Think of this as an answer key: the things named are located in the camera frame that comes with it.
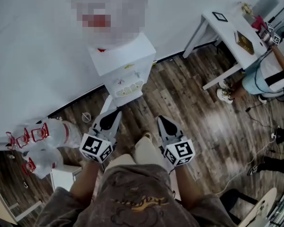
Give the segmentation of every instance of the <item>forearm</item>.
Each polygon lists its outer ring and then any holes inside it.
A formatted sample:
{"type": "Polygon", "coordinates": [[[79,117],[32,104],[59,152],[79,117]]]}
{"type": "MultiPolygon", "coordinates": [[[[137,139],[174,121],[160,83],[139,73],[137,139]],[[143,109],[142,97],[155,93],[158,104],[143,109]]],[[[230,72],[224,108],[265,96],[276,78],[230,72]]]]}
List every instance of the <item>forearm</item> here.
{"type": "Polygon", "coordinates": [[[284,56],[282,55],[282,53],[280,52],[280,50],[278,49],[276,45],[273,46],[271,49],[274,52],[277,61],[279,62],[280,66],[282,67],[284,71],[284,56]]]}
{"type": "Polygon", "coordinates": [[[85,207],[90,205],[100,164],[89,161],[71,187],[70,193],[85,207]]]}
{"type": "Polygon", "coordinates": [[[203,197],[203,193],[192,178],[186,165],[176,167],[176,176],[182,205],[190,210],[203,197]]]}

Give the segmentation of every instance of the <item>qr-like marker cube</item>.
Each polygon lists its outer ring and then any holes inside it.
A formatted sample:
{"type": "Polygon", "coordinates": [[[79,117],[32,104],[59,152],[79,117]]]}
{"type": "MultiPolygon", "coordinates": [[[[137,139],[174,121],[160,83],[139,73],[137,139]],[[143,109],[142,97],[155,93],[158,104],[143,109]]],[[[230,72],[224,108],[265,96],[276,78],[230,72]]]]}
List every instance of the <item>qr-like marker cube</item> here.
{"type": "Polygon", "coordinates": [[[111,142],[107,140],[84,134],[80,145],[80,152],[87,159],[103,163],[113,152],[113,147],[111,142]]]}
{"type": "Polygon", "coordinates": [[[195,149],[191,140],[181,141],[167,145],[164,156],[173,166],[187,164],[195,156],[195,149]]]}

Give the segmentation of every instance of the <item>pixelated water bottle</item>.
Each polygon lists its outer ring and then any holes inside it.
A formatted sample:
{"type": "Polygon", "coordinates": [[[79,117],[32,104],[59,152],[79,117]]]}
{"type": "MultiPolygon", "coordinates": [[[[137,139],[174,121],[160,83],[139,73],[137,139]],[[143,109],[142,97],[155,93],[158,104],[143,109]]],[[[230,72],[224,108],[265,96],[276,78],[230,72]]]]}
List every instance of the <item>pixelated water bottle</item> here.
{"type": "Polygon", "coordinates": [[[67,0],[82,21],[84,37],[101,52],[135,39],[145,26],[148,0],[67,0]]]}
{"type": "Polygon", "coordinates": [[[12,134],[7,132],[9,149],[26,152],[67,146],[80,147],[82,134],[72,123],[57,119],[44,119],[39,124],[18,127],[12,134]]]}
{"type": "Polygon", "coordinates": [[[40,179],[50,174],[53,168],[63,165],[63,157],[55,148],[29,151],[22,157],[27,161],[22,165],[23,172],[26,175],[33,173],[40,179]]]}

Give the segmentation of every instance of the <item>black shoe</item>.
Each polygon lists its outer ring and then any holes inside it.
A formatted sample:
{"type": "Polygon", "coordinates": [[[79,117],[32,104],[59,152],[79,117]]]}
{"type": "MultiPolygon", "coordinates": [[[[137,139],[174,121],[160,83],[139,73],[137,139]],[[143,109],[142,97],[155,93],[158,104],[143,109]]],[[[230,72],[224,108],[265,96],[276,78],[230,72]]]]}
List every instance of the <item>black shoe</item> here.
{"type": "Polygon", "coordinates": [[[251,176],[253,175],[254,173],[257,173],[257,168],[258,168],[259,165],[255,165],[254,167],[250,168],[249,171],[247,172],[247,176],[251,176]]]}

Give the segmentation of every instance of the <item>white cable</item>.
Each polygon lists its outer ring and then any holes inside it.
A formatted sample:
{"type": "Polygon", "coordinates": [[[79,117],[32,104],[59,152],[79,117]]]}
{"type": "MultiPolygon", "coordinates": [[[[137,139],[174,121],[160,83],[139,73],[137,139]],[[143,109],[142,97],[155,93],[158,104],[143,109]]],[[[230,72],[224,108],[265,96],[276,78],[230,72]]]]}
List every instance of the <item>white cable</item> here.
{"type": "Polygon", "coordinates": [[[261,151],[263,151],[264,149],[266,149],[267,146],[268,146],[269,144],[273,143],[274,141],[275,141],[275,139],[274,139],[273,141],[269,142],[267,145],[265,145],[260,151],[258,151],[258,152],[254,155],[254,157],[252,158],[252,160],[251,160],[250,162],[248,162],[248,163],[245,165],[243,171],[241,171],[240,173],[236,174],[232,179],[230,179],[230,180],[228,181],[228,183],[226,184],[225,188],[224,188],[221,192],[215,193],[215,195],[219,195],[219,194],[221,194],[222,192],[224,192],[224,191],[226,190],[226,188],[228,187],[229,183],[230,183],[233,179],[235,179],[237,176],[239,176],[239,175],[241,175],[242,173],[244,173],[244,172],[246,171],[246,167],[247,167],[250,163],[252,163],[252,162],[255,160],[256,156],[257,156],[261,151]]]}

